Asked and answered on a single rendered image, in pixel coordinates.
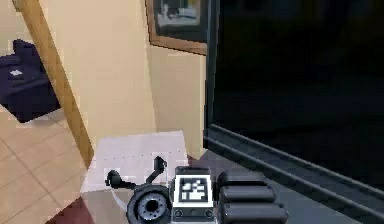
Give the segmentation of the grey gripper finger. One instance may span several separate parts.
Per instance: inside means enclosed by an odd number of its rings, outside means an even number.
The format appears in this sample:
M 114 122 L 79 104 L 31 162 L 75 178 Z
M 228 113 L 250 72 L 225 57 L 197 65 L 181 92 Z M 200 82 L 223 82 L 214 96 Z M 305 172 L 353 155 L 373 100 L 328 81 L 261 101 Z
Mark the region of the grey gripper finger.
M 136 187 L 135 183 L 124 181 L 116 170 L 108 172 L 105 184 L 113 189 L 134 189 Z
M 151 184 L 167 167 L 167 162 L 160 156 L 154 158 L 153 172 L 146 178 L 146 182 Z

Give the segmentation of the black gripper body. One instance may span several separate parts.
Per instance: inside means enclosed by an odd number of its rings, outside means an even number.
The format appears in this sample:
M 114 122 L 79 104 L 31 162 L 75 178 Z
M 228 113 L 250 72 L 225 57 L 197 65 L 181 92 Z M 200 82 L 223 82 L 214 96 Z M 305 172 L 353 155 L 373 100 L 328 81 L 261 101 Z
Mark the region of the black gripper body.
M 171 208 L 167 187 L 144 184 L 134 190 L 126 217 L 129 224 L 170 224 Z

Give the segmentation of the dark blue sofa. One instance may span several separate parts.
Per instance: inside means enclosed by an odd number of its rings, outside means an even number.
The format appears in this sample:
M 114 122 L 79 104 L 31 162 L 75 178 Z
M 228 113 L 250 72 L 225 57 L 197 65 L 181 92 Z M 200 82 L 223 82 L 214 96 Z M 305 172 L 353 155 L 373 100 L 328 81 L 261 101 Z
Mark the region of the dark blue sofa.
M 15 39 L 13 50 L 0 56 L 0 105 L 20 123 L 60 109 L 35 45 Z

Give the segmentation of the white box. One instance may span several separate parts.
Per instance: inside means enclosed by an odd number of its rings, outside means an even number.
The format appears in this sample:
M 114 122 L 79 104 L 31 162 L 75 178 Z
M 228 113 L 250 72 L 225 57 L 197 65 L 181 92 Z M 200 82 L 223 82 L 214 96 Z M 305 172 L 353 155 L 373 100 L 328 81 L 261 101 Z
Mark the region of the white box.
M 107 175 L 116 170 L 123 181 L 142 184 L 154 171 L 157 156 L 167 167 L 153 183 L 167 185 L 177 166 L 188 165 L 183 132 L 106 137 L 98 142 L 80 190 L 94 224 L 128 224 L 121 205 L 128 203 L 133 191 L 107 186 Z

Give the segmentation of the black television set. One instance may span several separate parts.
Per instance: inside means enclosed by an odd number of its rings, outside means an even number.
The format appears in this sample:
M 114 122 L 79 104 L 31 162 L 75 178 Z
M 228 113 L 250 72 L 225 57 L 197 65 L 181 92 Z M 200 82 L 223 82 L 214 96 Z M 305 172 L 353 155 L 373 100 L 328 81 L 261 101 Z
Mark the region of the black television set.
M 204 144 L 384 224 L 384 0 L 211 0 Z

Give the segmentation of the wooden framed wall picture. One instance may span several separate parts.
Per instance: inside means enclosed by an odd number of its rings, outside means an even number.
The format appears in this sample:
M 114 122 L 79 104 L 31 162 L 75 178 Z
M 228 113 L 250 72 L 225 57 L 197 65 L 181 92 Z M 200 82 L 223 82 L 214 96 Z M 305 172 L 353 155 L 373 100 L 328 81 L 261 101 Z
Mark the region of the wooden framed wall picture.
M 210 0 L 145 0 L 151 45 L 207 54 Z

